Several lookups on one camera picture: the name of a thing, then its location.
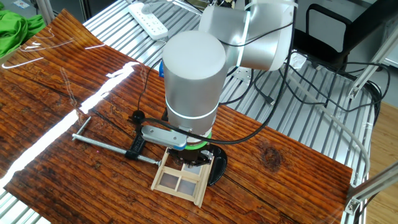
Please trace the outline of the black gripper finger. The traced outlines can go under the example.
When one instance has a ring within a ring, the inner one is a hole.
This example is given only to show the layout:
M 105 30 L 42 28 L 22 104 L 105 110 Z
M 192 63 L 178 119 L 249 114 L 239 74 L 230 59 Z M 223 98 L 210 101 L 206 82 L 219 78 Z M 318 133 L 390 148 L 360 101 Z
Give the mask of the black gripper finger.
M 191 166 L 203 166 L 210 164 L 214 155 L 210 151 L 199 151 L 197 157 L 190 163 Z
M 182 166 L 183 164 L 185 164 L 187 166 L 190 166 L 192 161 L 191 158 L 192 153 L 189 150 L 174 150 L 174 163 L 176 163 L 177 165 Z

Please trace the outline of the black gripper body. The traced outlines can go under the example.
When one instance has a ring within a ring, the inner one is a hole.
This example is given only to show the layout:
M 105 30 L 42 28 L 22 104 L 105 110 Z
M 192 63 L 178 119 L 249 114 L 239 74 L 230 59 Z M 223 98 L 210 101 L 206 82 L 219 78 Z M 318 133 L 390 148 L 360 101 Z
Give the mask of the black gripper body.
M 192 158 L 191 160 L 193 161 L 197 155 L 199 151 L 209 151 L 208 149 L 196 149 L 196 150 L 189 150 L 192 153 Z

